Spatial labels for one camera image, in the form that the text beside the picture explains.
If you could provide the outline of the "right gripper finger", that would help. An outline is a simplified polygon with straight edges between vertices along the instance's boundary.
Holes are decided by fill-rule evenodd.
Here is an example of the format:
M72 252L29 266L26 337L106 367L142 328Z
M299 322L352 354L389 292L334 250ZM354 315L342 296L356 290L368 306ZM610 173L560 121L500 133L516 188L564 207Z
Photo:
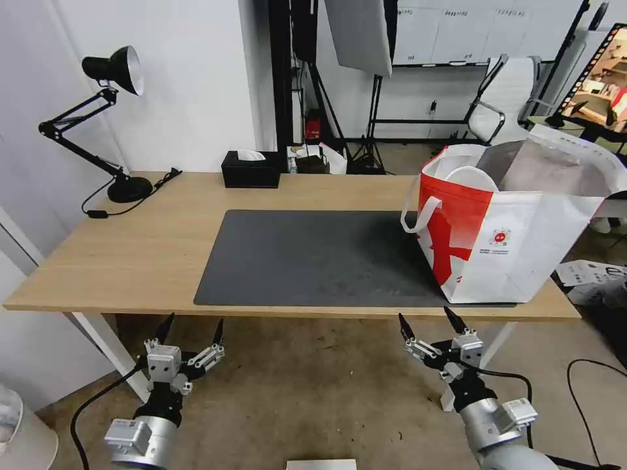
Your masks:
M442 355L441 350L416 338L409 322L403 314L398 313L398 320L400 324L400 333L404 340L404 350L409 353L410 356L416 360L425 362L426 359L436 360Z
M447 320L449 321L449 324L455 332L453 339L458 339L460 337L474 337L475 339L478 338L477 331L469 328L462 319L462 317L453 312L451 308L449 308L448 306L443 306L443 311L447 317Z

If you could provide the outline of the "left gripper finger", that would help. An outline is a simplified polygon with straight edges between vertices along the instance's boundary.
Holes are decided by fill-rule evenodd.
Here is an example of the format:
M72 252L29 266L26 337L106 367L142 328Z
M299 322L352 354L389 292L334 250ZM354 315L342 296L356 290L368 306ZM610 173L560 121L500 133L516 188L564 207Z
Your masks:
M210 370L225 357L223 346L224 319L220 319L212 343L201 352L194 354L188 361L187 366L197 370Z
M152 351L156 348L157 355L167 358L173 358L174 352L172 347L165 345L165 340L169 334L170 328L174 321L175 314L171 313L156 329L153 337L144 341L144 347L146 350L146 360Z

